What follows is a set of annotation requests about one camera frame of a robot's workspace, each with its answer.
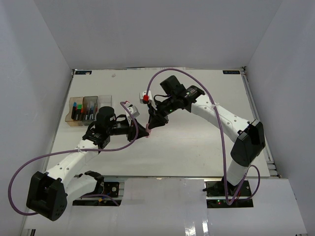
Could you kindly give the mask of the pink transparent highlighter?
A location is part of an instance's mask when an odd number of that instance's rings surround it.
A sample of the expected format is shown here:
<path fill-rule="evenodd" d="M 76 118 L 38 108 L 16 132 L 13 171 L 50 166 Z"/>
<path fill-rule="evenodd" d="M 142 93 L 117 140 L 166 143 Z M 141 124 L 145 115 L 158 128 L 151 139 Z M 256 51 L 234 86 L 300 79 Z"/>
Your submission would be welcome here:
<path fill-rule="evenodd" d="M 151 129 L 149 129 L 149 124 L 146 124 L 146 132 L 148 133 L 148 135 L 146 136 L 146 138 L 148 138 L 151 134 Z"/>

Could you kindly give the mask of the orange cap black highlighter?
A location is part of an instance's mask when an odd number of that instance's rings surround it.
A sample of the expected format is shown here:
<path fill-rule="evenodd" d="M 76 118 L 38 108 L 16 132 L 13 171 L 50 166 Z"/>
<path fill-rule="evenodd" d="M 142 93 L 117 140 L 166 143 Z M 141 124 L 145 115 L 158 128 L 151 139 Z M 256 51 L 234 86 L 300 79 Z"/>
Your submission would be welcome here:
<path fill-rule="evenodd" d="M 84 118 L 85 118 L 85 115 L 86 115 L 86 107 L 82 107 L 82 109 L 81 109 L 81 113 L 80 113 L 80 117 L 79 117 L 79 120 L 80 121 L 83 121 L 84 120 Z"/>

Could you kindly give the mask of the green cap black highlighter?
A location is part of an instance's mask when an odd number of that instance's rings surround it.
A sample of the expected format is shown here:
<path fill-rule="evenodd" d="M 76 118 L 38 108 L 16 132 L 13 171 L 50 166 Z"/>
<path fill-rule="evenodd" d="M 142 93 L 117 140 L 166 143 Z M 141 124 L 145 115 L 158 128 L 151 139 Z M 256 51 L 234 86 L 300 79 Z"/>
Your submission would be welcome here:
<path fill-rule="evenodd" d="M 78 104 L 75 111 L 74 120 L 79 120 L 82 111 L 82 104 Z"/>

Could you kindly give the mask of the blue cap black highlighter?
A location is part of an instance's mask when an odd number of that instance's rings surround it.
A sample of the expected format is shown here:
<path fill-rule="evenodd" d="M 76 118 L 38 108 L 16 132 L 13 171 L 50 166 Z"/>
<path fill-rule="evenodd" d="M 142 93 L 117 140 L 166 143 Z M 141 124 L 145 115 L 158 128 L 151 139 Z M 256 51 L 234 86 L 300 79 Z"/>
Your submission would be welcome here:
<path fill-rule="evenodd" d="M 71 119 L 72 120 L 75 120 L 76 109 L 77 109 L 77 103 L 74 102 L 73 106 L 72 106 L 72 111 L 71 111 Z"/>

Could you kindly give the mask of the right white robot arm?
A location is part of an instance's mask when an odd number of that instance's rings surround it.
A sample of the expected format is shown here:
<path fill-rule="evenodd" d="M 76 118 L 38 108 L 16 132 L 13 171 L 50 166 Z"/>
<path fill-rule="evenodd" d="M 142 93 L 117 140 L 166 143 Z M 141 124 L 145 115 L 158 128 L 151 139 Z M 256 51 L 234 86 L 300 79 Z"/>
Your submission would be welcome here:
<path fill-rule="evenodd" d="M 215 127 L 234 143 L 230 156 L 232 161 L 223 177 L 222 189 L 228 196 L 240 190 L 240 182 L 250 164 L 265 148 L 263 124 L 240 118 L 219 104 L 213 103 L 208 94 L 197 86 L 185 88 L 177 77 L 172 75 L 162 81 L 160 86 L 166 94 L 163 101 L 155 100 L 149 107 L 147 128 L 152 130 L 166 125 L 168 116 L 178 109 L 197 115 Z"/>

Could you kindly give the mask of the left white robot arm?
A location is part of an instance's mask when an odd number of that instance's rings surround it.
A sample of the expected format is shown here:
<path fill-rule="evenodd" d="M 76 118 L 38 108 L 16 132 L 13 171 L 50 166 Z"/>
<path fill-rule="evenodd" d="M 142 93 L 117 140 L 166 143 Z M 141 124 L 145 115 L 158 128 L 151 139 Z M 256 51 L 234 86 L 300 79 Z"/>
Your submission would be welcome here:
<path fill-rule="evenodd" d="M 132 143 L 147 137 L 146 129 L 136 120 L 140 115 L 136 106 L 124 102 L 125 114 L 115 115 L 110 106 L 101 107 L 88 126 L 76 149 L 45 173 L 36 172 L 31 177 L 26 206 L 34 212 L 56 221 L 67 206 L 74 176 L 109 144 L 111 136 L 126 135 Z"/>

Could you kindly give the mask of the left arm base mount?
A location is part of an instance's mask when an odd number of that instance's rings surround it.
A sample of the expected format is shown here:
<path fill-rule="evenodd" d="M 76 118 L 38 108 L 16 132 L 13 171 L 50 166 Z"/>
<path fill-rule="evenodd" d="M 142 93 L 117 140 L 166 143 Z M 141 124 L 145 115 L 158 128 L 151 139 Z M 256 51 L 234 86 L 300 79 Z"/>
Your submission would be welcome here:
<path fill-rule="evenodd" d="M 76 175 L 74 187 L 71 196 L 73 206 L 118 207 L 122 202 L 121 184 L 106 180 L 98 172 L 87 171 Z"/>

